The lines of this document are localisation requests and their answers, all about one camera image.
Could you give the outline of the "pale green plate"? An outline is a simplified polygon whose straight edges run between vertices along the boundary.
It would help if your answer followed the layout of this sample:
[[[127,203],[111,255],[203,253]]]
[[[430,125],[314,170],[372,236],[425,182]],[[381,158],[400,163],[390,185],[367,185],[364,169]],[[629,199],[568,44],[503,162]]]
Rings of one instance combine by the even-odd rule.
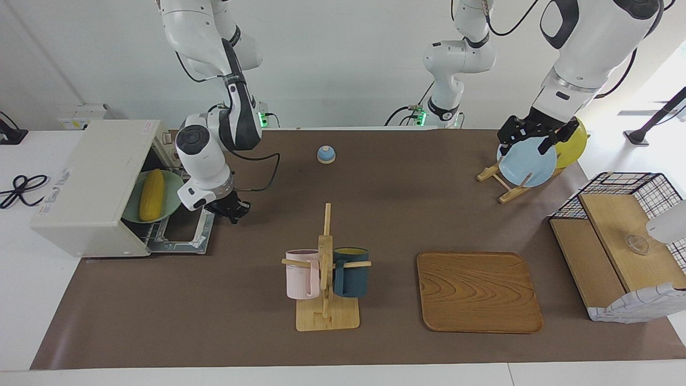
[[[122,218],[134,223],[153,223],[161,219],[169,217],[181,205],[181,200],[178,197],[178,190],[184,185],[181,177],[178,174],[172,173],[168,170],[161,169],[165,179],[165,195],[162,206],[161,217],[155,221],[142,221],[139,217],[139,201],[140,193],[142,191],[146,175],[150,172],[140,173],[137,177],[135,186],[132,190],[128,203],[123,210]]]

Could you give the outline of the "yellow corn cob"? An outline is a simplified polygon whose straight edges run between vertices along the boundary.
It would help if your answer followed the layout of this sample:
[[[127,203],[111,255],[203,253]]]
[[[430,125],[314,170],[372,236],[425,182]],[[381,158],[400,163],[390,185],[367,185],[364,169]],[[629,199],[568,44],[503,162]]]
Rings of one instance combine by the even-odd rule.
[[[142,221],[155,221],[161,217],[165,195],[165,179],[160,169],[150,171],[140,193],[139,217]]]

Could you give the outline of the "beige toaster oven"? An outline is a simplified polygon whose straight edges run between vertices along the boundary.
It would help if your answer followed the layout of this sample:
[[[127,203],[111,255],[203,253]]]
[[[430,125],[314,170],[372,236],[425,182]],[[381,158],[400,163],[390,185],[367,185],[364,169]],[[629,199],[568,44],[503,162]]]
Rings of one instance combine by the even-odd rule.
[[[74,257],[145,257],[151,254],[122,221],[147,159],[172,163],[159,120],[95,120],[84,130],[54,179],[30,229]]]

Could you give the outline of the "yellow plate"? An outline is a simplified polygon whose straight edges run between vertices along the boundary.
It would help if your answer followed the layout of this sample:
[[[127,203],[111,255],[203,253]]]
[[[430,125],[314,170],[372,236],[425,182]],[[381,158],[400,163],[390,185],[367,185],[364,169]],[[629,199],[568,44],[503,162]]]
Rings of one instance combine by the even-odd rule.
[[[578,161],[586,149],[588,133],[586,132],[585,125],[576,116],[573,117],[571,123],[578,124],[578,127],[576,127],[568,141],[555,144],[557,155],[556,169],[566,168]]]

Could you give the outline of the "light blue plate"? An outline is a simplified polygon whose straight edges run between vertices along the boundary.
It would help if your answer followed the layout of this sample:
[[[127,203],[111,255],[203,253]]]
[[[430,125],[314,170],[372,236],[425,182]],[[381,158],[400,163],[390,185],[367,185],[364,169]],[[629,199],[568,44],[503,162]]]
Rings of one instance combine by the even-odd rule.
[[[513,144],[499,163],[504,178],[526,188],[539,186],[550,179],[558,160],[553,146],[544,154],[539,152],[539,146],[545,140],[546,137],[533,137]]]

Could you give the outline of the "wooden plate rack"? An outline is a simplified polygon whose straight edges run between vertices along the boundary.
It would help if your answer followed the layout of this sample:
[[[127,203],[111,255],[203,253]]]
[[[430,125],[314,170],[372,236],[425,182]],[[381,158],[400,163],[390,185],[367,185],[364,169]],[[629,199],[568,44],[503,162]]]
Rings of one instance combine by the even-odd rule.
[[[507,179],[504,178],[504,176],[501,174],[500,169],[499,169],[499,163],[502,160],[504,156],[501,154],[500,151],[496,152],[496,163],[493,164],[492,166],[483,169],[482,173],[477,175],[477,180],[482,182],[487,179],[493,178],[495,181],[499,182],[504,188],[505,188],[505,193],[499,197],[499,203],[500,204],[505,204],[508,203],[518,196],[523,195],[527,191],[531,190],[534,187],[531,188],[526,188],[523,184],[520,185],[515,185],[510,183]],[[564,169],[555,169],[554,173],[552,174],[551,178],[558,176],[561,174]]]

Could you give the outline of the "black stand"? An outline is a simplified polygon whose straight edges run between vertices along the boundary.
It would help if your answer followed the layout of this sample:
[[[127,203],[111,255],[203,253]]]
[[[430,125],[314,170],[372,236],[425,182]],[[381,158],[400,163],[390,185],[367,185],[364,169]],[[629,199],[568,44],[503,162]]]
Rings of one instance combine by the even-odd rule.
[[[648,146],[645,140],[647,132],[658,124],[665,123],[676,117],[679,112],[686,108],[686,86],[681,88],[678,93],[669,99],[660,110],[657,110],[642,127],[637,130],[625,130],[624,137],[634,146]]]

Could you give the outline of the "pink mug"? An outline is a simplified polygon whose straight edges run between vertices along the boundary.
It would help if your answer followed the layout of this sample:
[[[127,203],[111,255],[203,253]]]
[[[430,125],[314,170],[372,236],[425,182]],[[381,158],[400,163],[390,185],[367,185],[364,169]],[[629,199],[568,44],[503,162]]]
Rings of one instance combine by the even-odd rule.
[[[319,287],[319,252],[316,249],[298,249],[285,253],[289,261],[304,262],[305,266],[285,266],[285,291],[292,300],[312,300],[321,293]]]

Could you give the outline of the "brown table mat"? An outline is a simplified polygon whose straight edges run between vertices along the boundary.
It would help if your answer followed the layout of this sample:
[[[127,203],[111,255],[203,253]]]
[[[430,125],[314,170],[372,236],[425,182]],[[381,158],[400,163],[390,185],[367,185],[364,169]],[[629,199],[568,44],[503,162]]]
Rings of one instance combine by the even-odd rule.
[[[270,130],[249,154],[281,154],[268,190],[236,225],[214,222],[203,256],[78,264],[32,369],[352,366],[686,359],[667,318],[591,322],[547,223],[585,185],[579,166],[501,205],[477,182],[495,162],[493,130]],[[336,159],[317,152],[332,146]],[[360,327],[298,332],[281,259],[313,248],[332,204],[336,247],[370,251]],[[519,254],[544,326],[531,335],[427,330],[423,251]]]

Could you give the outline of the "dark teal mug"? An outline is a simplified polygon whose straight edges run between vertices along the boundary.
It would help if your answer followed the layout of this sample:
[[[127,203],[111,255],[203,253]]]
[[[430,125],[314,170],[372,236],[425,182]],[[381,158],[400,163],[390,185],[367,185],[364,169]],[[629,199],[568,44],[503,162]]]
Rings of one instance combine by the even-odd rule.
[[[335,264],[333,290],[343,298],[362,298],[367,296],[369,282],[368,267],[346,268],[347,262],[369,261],[369,251],[359,247],[343,247],[333,250]]]

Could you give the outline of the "wooden mug rack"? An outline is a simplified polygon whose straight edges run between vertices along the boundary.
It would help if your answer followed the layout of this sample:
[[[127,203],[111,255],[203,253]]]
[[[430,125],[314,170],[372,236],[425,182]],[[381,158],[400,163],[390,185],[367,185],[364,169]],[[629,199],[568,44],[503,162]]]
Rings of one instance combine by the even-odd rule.
[[[296,300],[295,327],[299,332],[344,330],[360,326],[359,303],[356,298],[338,296],[334,291],[333,237],[331,228],[331,203],[326,203],[324,210],[323,234],[318,237],[318,259],[316,265],[306,259],[298,261],[285,257],[281,263],[286,267],[299,267],[309,270],[310,286],[319,290],[319,296],[306,300]]]

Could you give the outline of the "white rounded device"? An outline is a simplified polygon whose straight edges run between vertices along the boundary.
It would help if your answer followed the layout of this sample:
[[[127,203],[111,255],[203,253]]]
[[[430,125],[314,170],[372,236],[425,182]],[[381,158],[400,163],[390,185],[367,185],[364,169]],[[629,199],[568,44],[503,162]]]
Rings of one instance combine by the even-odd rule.
[[[645,229],[652,239],[662,244],[686,239],[686,200],[650,219]]]

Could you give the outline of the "wooden serving tray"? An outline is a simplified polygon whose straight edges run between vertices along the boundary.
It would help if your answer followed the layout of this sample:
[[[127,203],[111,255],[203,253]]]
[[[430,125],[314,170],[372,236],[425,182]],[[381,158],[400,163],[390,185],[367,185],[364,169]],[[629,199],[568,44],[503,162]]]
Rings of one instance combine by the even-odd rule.
[[[425,251],[416,268],[422,321],[431,331],[535,334],[544,326],[519,254]]]

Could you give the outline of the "white power box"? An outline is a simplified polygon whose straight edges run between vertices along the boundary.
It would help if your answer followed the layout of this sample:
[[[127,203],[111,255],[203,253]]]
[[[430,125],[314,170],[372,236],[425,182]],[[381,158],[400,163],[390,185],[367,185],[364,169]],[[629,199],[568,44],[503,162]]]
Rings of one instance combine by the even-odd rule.
[[[84,130],[91,121],[105,119],[107,112],[105,103],[59,105],[57,120],[64,130]]]

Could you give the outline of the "black clamp mount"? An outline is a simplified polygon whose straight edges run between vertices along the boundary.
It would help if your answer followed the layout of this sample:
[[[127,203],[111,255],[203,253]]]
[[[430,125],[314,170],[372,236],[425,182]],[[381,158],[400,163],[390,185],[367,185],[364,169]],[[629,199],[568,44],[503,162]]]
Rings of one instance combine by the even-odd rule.
[[[27,134],[27,129],[21,129],[15,120],[0,110],[0,145],[18,145]]]

